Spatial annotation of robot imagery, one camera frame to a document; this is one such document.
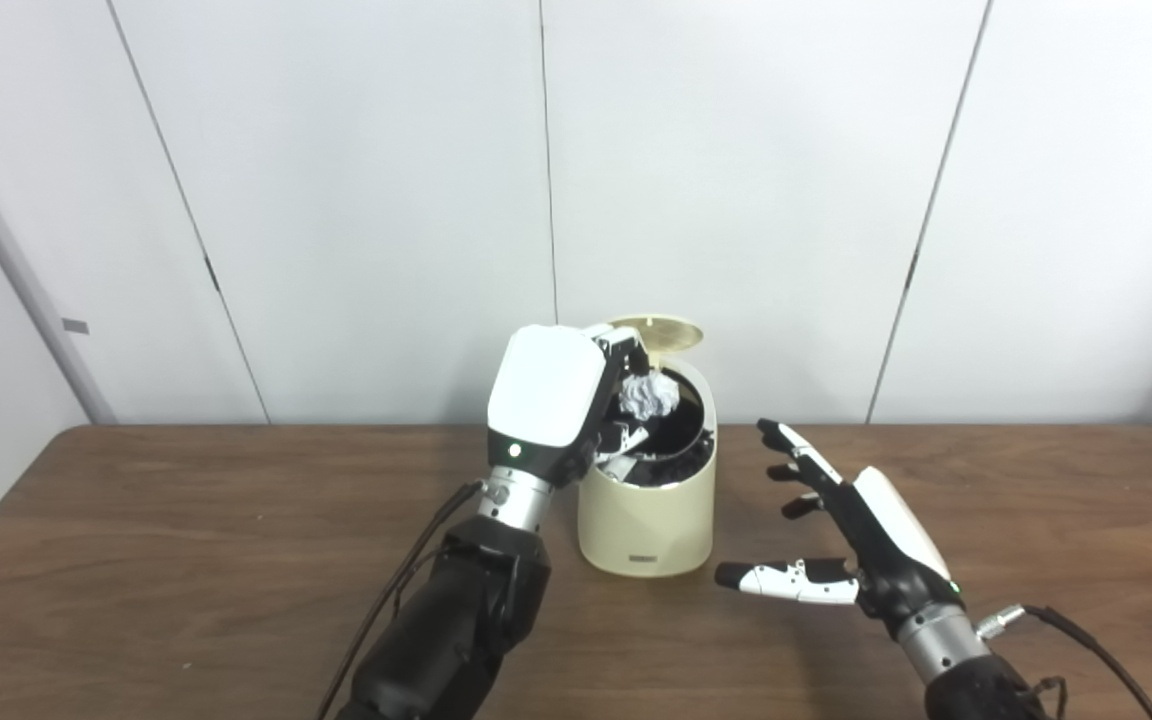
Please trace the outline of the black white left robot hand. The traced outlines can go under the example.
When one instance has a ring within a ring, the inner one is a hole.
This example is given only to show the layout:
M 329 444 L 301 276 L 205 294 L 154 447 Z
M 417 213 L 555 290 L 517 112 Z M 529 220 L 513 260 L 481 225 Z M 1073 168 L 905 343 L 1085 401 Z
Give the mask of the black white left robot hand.
M 620 391 L 627 379 L 647 372 L 643 338 L 630 327 L 516 331 L 488 397 L 488 467 L 564 488 L 596 461 L 636 450 L 660 420 L 620 410 Z

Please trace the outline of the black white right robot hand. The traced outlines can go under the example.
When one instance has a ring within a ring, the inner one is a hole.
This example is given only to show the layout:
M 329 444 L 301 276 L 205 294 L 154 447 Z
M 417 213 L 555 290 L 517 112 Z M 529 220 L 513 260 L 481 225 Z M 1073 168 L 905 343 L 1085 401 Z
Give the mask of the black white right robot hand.
M 763 445 L 785 456 L 765 473 L 772 480 L 808 488 L 782 507 L 783 518 L 824 511 L 854 559 L 723 561 L 714 571 L 718 585 L 778 600 L 855 605 L 867 617 L 881 621 L 890 637 L 916 617 L 929 620 L 932 611 L 964 609 L 940 550 L 886 473 L 867 467 L 847 480 L 817 447 L 781 420 L 761 418 L 756 427 Z

